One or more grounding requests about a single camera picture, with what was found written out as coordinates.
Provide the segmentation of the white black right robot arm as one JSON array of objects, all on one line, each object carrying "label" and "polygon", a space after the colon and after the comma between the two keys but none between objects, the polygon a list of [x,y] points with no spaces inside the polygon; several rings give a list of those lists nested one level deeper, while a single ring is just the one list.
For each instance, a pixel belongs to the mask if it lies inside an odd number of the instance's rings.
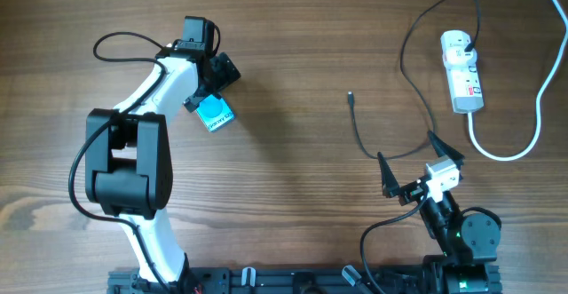
[{"label": "white black right robot arm", "polygon": [[387,158],[377,154],[383,195],[397,197],[402,206],[416,206],[374,227],[419,213],[442,253],[426,256],[419,266],[383,267],[372,272],[364,265],[367,277],[380,293],[394,293],[404,285],[416,293],[501,293],[499,267],[493,264],[501,240],[501,219],[481,207],[459,207],[451,190],[462,180],[464,155],[433,131],[428,132],[428,138],[437,159],[425,165],[420,178],[404,186],[397,182]]}]

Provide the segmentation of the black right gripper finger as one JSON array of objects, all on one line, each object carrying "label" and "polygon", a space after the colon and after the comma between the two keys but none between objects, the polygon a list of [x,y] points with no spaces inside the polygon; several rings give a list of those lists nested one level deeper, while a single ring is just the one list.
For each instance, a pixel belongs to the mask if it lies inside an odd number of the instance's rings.
[{"label": "black right gripper finger", "polygon": [[457,168],[463,166],[465,156],[462,153],[446,144],[433,131],[428,131],[427,135],[438,157],[448,156],[456,164]]},{"label": "black right gripper finger", "polygon": [[391,168],[388,165],[386,158],[383,156],[381,152],[377,153],[377,160],[381,171],[383,196],[387,198],[398,196],[399,193],[398,181],[396,180],[393,172],[391,171]]}]

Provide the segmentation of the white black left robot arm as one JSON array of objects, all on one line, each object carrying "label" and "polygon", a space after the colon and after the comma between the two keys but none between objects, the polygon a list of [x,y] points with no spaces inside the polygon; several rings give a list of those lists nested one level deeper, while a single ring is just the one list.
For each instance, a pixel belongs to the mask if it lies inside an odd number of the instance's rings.
[{"label": "white black left robot arm", "polygon": [[166,210],[173,187],[168,126],[182,107],[210,132],[233,121],[220,92],[241,74],[212,42],[194,38],[161,48],[153,63],[125,101],[88,115],[85,194],[101,206],[104,220],[122,226],[147,292],[197,293],[200,281]]}]

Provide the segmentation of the smartphone with teal screen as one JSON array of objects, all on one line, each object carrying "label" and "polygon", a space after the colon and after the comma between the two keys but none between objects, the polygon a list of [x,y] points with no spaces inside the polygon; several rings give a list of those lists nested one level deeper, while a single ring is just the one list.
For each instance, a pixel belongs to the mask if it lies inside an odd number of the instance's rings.
[{"label": "smartphone with teal screen", "polygon": [[209,132],[218,131],[235,119],[225,99],[209,95],[196,109],[197,115]]}]

